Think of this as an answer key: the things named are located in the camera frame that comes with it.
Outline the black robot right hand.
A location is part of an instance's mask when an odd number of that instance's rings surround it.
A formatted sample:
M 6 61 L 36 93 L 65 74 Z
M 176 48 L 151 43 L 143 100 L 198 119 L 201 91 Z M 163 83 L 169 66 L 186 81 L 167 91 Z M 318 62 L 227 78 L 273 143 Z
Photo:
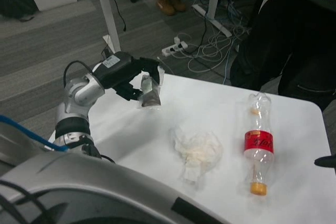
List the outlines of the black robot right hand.
M 336 155 L 324 156 L 317 158 L 314 161 L 316 166 L 326 167 L 326 168 L 336 168 Z

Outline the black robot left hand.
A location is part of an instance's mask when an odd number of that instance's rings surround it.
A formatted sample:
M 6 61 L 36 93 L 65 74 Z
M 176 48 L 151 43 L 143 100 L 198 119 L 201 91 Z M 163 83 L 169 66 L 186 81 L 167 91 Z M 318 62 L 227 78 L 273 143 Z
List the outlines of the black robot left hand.
M 103 61 L 93 75 L 104 89 L 114 89 L 116 94 L 127 101 L 137 100 L 143 92 L 135 89 L 130 82 L 142 71 L 149 73 L 156 83 L 160 83 L 159 62 L 147 58 L 134 58 L 127 52 L 116 52 Z

